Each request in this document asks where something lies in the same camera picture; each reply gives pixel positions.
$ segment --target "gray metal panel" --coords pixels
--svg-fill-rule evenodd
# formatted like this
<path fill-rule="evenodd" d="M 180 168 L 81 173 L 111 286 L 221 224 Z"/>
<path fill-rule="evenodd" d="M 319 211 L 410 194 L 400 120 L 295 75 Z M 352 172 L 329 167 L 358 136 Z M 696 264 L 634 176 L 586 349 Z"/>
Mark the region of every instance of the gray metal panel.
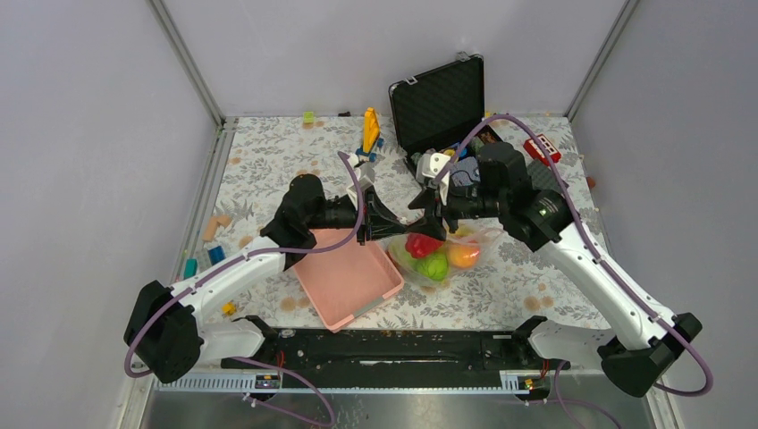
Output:
<path fill-rule="evenodd" d="M 591 401 L 607 409 L 629 428 L 653 426 L 647 400 L 632 398 L 614 387 L 603 375 L 561 377 L 561 392 L 567 399 Z M 335 414 L 335 428 L 488 429 L 503 427 L 573 427 L 558 405 L 537 403 L 525 407 L 512 395 L 475 394 L 327 394 Z M 306 428 L 292 417 L 261 407 L 251 408 L 233 393 L 154 391 L 142 428 L 208 427 Z M 324 406 L 313 394 L 280 394 L 271 403 L 301 415 L 327 421 Z M 585 408 L 570 407 L 587 428 L 614 427 L 605 416 Z"/>

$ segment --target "floral tablecloth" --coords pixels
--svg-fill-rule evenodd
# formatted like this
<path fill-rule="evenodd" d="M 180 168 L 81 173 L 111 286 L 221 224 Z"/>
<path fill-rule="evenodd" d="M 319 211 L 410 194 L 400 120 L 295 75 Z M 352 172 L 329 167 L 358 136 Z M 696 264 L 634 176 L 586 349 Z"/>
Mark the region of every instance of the floral tablecloth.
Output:
<path fill-rule="evenodd" d="M 558 166 L 571 197 L 592 233 L 604 242 L 569 122 L 548 117 L 524 121 L 557 145 L 562 153 Z M 402 161 L 404 152 L 397 145 L 392 119 L 381 117 L 380 124 L 385 144 L 376 149 L 375 187 L 396 214 L 416 217 L 406 205 L 420 188 Z M 526 134 L 515 125 L 498 122 L 493 128 L 523 151 Z M 219 228 L 215 242 L 207 243 L 206 248 L 221 245 L 230 255 L 249 243 L 272 219 L 289 182 L 299 173 L 319 176 L 328 198 L 343 195 L 350 179 L 336 152 L 355 151 L 362 132 L 362 117 L 316 118 L 310 126 L 304 126 L 301 118 L 239 118 L 214 212 L 231 216 L 232 224 Z M 500 226 L 496 220 L 480 222 Z M 368 311 L 350 327 L 501 330 L 515 328 L 531 315 L 546 315 L 562 324 L 607 327 L 563 273 L 507 235 L 486 264 L 443 286 L 424 288 L 406 281 L 396 297 Z M 238 308 L 235 316 L 260 315 L 271 326 L 323 326 L 291 272 L 250 285 L 233 303 Z M 210 321 L 222 317 L 219 309 Z"/>

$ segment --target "blue toy block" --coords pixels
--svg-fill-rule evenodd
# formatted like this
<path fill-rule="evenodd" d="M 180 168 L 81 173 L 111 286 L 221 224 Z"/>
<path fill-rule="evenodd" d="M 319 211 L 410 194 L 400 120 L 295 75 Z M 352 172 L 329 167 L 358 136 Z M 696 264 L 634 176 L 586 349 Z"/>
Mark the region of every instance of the blue toy block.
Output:
<path fill-rule="evenodd" d="M 226 256 L 223 255 L 223 249 L 221 246 L 210 248 L 208 250 L 208 257 L 211 259 L 211 265 L 216 265 L 226 258 Z"/>

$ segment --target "yellow toy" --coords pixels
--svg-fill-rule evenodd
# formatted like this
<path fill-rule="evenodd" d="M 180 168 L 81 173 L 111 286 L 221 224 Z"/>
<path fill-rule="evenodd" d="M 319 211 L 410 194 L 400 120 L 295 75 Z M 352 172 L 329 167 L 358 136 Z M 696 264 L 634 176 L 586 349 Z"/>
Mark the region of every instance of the yellow toy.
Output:
<path fill-rule="evenodd" d="M 221 312 L 225 315 L 234 315 L 234 313 L 237 313 L 237 306 L 234 305 L 233 302 L 229 301 L 226 304 L 221 307 Z"/>
<path fill-rule="evenodd" d="M 363 115 L 363 144 L 356 150 L 358 157 L 367 157 L 368 161 L 376 161 L 376 154 L 371 153 L 374 147 L 382 147 L 384 140 L 379 138 L 379 119 L 373 107 L 366 109 Z"/>
<path fill-rule="evenodd" d="M 466 270 L 476 265 L 479 260 L 480 249 L 476 244 L 468 246 L 465 244 L 450 243 L 448 245 L 447 255 L 450 265 Z"/>

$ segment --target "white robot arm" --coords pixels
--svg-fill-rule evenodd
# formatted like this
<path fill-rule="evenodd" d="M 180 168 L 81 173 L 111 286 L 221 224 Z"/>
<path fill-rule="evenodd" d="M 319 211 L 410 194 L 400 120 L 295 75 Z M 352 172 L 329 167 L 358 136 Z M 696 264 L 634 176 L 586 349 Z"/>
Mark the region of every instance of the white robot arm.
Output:
<path fill-rule="evenodd" d="M 510 236 L 566 274 L 611 325 L 609 330 L 594 330 L 536 316 L 517 328 L 514 336 L 527 341 L 536 357 L 602 369 L 621 390 L 643 396 L 683 348 L 598 265 L 580 236 L 579 228 L 586 226 L 573 222 L 562 196 L 555 191 L 534 189 L 526 175 L 523 156 L 506 143 L 486 145 L 477 156 L 482 182 L 473 191 L 450 188 L 448 181 L 442 181 L 442 186 L 430 183 L 437 173 L 434 168 L 448 161 L 442 154 L 434 156 L 438 159 L 419 163 L 429 171 L 417 177 L 426 178 L 427 183 L 408 206 L 423 209 L 424 215 L 410 225 L 379 200 L 373 188 L 373 171 L 367 164 L 356 165 L 354 185 L 359 191 L 351 186 L 348 195 L 333 200 L 324 198 L 316 176 L 296 177 L 261 237 L 209 270 L 169 288 L 159 282 L 145 286 L 124 334 L 125 342 L 164 383 L 178 379 L 198 362 L 252 356 L 265 341 L 265 324 L 248 318 L 220 324 L 204 321 L 210 312 L 245 288 L 296 264 L 303 255 L 289 253 L 288 249 L 314 247 L 311 229 L 354 227 L 358 213 L 363 211 L 357 234 L 360 242 L 407 232 L 444 240 L 442 220 L 455 231 L 458 219 L 497 217 Z M 272 250 L 251 257 L 264 248 L 282 248 L 284 253 Z M 700 332 L 702 326 L 692 315 L 675 315 L 602 250 L 600 258 L 615 268 L 658 318 L 688 341 Z M 159 315 L 171 299 L 176 302 Z M 161 323 L 151 326 L 149 320 L 156 317 Z M 144 334 L 144 339 L 135 345 L 138 333 Z"/>

